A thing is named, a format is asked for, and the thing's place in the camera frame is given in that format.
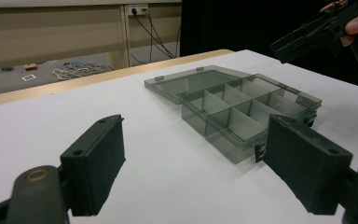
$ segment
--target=white tabletop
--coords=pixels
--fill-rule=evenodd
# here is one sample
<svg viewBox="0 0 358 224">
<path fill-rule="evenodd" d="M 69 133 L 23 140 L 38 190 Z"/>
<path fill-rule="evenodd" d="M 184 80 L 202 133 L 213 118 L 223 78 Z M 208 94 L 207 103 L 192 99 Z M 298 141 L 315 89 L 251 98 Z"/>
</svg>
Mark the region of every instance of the white tabletop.
<svg viewBox="0 0 358 224">
<path fill-rule="evenodd" d="M 96 120 L 121 114 L 126 152 L 110 196 L 96 217 L 71 223 L 341 223 L 307 213 L 286 184 L 254 158 L 226 159 L 144 80 L 218 65 L 262 74 L 322 99 L 312 129 L 353 153 L 358 169 L 358 87 L 243 50 L 135 76 L 0 105 L 0 202 L 15 178 L 60 155 Z"/>
</svg>

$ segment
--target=plastic box compartment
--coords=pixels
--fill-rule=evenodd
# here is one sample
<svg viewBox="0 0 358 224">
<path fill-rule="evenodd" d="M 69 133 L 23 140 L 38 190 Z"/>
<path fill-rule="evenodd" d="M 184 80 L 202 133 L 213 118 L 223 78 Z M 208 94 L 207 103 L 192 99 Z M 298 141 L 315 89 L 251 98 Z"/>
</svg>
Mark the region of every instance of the plastic box compartment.
<svg viewBox="0 0 358 224">
<path fill-rule="evenodd" d="M 182 104 L 182 119 L 235 164 L 254 155 L 255 147 L 265 145 L 270 114 L 284 115 L 311 126 L 316 110 L 322 106 L 320 99 L 260 74 L 232 73 L 232 70 L 216 66 L 207 68 L 176 74 L 175 78 L 163 78 L 183 84 L 175 86 L 175 91 L 169 94 L 163 90 L 168 86 L 166 83 L 157 83 L 154 88 L 159 94 L 163 91 L 161 95 L 173 103 Z M 179 80 L 183 74 L 194 76 L 200 71 L 216 68 L 224 78 L 216 78 L 214 75 L 222 74 L 213 73 L 215 80 L 212 82 L 198 79 L 204 84 L 202 87 L 207 85 L 207 88 L 190 89 L 184 82 L 188 81 L 187 77 Z M 202 76 L 209 79 L 207 73 Z"/>
</svg>

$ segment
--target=electrical socket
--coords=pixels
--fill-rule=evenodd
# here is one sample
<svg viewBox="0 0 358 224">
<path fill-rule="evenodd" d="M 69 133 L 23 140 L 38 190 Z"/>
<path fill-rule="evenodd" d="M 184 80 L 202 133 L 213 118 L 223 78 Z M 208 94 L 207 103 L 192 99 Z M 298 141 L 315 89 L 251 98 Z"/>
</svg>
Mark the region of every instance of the electrical socket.
<svg viewBox="0 0 358 224">
<path fill-rule="evenodd" d="M 140 16 L 140 15 L 145 15 L 146 13 L 143 11 L 143 9 L 148 10 L 147 8 L 147 4 L 130 4 L 129 6 L 129 15 L 130 16 L 134 16 L 132 13 L 132 10 L 135 9 L 136 10 L 136 15 Z"/>
</svg>

